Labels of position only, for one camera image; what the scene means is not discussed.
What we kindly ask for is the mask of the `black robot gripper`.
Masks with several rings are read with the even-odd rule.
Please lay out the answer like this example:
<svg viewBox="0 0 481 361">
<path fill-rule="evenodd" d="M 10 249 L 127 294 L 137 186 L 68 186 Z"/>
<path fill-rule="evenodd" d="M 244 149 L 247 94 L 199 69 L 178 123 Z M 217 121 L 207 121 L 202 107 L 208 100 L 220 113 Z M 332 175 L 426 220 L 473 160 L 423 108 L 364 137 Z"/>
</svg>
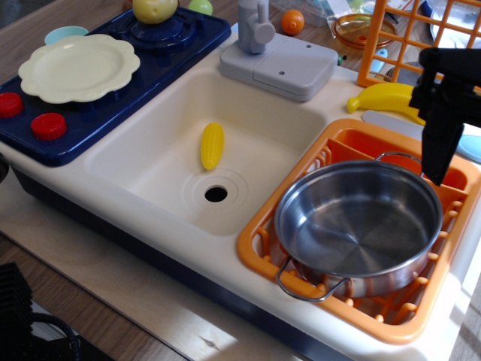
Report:
<svg viewBox="0 0 481 361">
<path fill-rule="evenodd" d="M 464 131 L 480 126 L 480 49 L 430 47 L 419 54 L 422 74 L 410 107 L 419 110 L 422 171 L 437 186 L 443 183 Z M 436 112 L 444 117 L 437 119 Z"/>
</svg>

